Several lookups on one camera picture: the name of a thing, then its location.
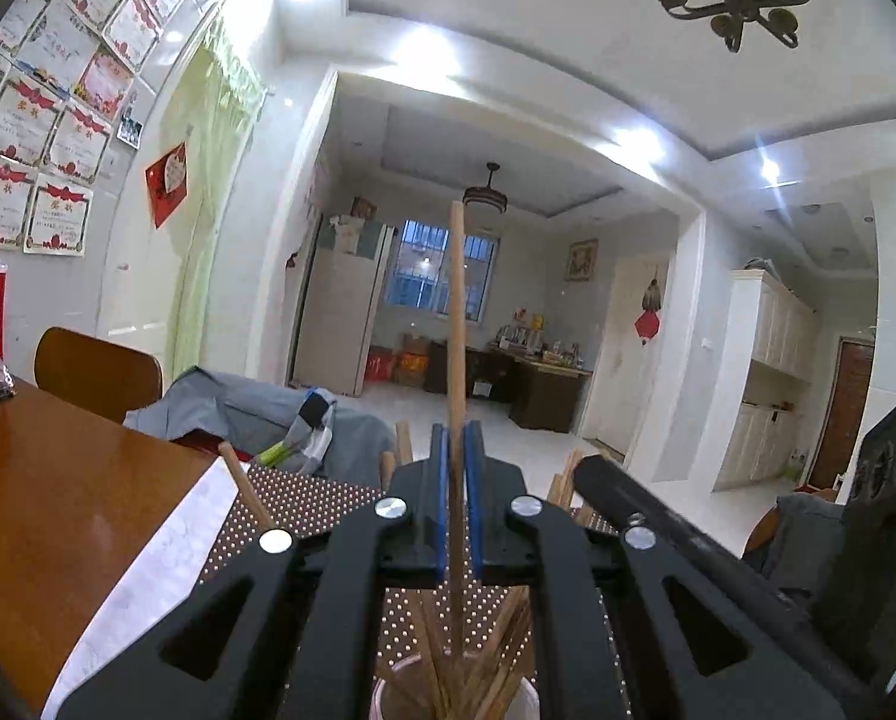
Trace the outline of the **beige refrigerator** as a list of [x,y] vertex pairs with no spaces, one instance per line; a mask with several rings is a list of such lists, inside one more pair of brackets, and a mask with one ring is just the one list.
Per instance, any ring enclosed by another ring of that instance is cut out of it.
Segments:
[[295,338],[292,382],[358,397],[395,228],[349,215],[318,229]]

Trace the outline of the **barred window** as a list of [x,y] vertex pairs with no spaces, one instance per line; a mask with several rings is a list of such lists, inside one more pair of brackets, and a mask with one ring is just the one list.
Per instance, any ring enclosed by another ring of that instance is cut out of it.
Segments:
[[[406,220],[389,270],[386,304],[446,316],[450,307],[450,241],[446,227]],[[464,315],[479,322],[491,284],[498,241],[468,234],[464,252]]]

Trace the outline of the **dark wooden desk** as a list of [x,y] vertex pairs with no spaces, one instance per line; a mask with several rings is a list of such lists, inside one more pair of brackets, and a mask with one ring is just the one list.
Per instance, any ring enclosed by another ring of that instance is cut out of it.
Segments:
[[466,397],[507,406],[523,429],[567,434],[591,374],[503,349],[466,349]]

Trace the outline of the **brown wooden chair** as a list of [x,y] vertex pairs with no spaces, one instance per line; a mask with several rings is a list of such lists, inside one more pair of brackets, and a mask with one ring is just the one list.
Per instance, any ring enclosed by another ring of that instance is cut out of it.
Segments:
[[154,356],[67,328],[41,335],[33,374],[43,392],[118,424],[162,397],[162,367]]

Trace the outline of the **green curtain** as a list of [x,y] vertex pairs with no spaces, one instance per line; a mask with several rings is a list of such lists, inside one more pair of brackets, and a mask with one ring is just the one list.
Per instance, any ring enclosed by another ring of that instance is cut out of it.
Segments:
[[176,241],[181,270],[167,340],[170,377],[201,358],[220,223],[264,98],[261,76],[231,36],[225,10],[215,7],[197,27],[163,117],[169,144],[185,148],[186,197],[176,210],[191,221]]

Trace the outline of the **brown polka dot mat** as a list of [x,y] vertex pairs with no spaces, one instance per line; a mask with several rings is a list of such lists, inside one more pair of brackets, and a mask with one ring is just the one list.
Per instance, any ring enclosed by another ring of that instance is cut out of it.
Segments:
[[[516,466],[464,462],[479,577],[526,585],[542,717],[620,718],[591,541],[558,505],[526,493]],[[389,589],[445,575],[448,461],[396,470],[383,499],[331,532],[272,551],[276,533],[228,564],[165,622],[158,674],[176,718],[363,718]]]

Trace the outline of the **grey jacket on chair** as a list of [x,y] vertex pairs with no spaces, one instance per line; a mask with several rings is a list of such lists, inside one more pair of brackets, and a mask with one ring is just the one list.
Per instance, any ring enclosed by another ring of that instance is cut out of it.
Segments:
[[324,388],[281,387],[197,366],[123,424],[163,440],[225,440],[267,468],[375,488],[381,456],[396,449],[393,427],[341,405]]

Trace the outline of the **wooden chopstick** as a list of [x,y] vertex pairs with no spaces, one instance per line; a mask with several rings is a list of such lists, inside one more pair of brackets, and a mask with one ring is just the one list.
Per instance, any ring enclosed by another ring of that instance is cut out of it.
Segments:
[[464,649],[464,449],[466,419],[466,319],[464,318],[464,205],[451,203],[450,270],[448,270],[448,433],[450,433],[450,531],[448,532],[448,587],[450,587],[451,656],[462,663]]
[[575,494],[575,488],[573,488],[573,472],[575,472],[576,465],[583,460],[584,456],[585,454],[583,454],[580,449],[573,450],[569,455],[569,458],[567,458],[567,461],[565,461],[562,472],[555,473],[551,481],[551,486],[549,486],[547,500],[551,504],[558,505],[558,507],[564,509],[564,511],[568,511],[570,505],[572,505],[573,495]]
[[407,465],[414,461],[414,450],[412,450],[411,427],[409,422],[396,422],[396,461],[399,466]]
[[258,522],[263,532],[274,528],[274,520],[270,516],[269,511],[264,507],[263,502],[259,499],[258,494],[254,491],[254,486],[248,479],[248,475],[243,468],[243,463],[236,455],[235,449],[228,442],[220,442],[217,447],[220,457],[224,460],[225,466],[230,473],[231,479],[235,481],[236,489],[238,489],[238,497],[242,499],[249,513],[253,515],[254,520]]

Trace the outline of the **white wall cabinet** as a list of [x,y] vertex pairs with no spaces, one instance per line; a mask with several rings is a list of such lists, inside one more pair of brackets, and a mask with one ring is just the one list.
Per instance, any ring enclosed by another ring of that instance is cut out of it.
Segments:
[[718,403],[731,429],[715,488],[781,475],[812,379],[816,312],[760,268],[733,273]]

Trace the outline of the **red diamond wall decoration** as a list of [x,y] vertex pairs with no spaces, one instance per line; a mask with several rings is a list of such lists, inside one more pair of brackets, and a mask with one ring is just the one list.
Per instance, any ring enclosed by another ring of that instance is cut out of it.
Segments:
[[186,145],[180,143],[157,163],[146,169],[147,193],[151,202],[152,221],[155,227],[162,226],[173,211],[186,199]]

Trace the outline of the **black ceiling lamp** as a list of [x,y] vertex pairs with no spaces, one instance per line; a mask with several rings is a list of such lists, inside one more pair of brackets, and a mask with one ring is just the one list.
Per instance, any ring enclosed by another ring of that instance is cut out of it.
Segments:
[[487,169],[485,184],[466,188],[462,194],[462,203],[465,205],[484,205],[503,215],[508,210],[508,197],[492,185],[495,173],[500,169],[500,164],[489,161],[485,165],[485,169]]

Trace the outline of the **dark jacket on chair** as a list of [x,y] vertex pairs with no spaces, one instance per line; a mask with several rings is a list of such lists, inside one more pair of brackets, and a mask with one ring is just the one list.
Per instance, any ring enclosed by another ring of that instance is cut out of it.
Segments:
[[780,496],[742,561],[799,606],[816,600],[843,544],[843,505],[809,493]]

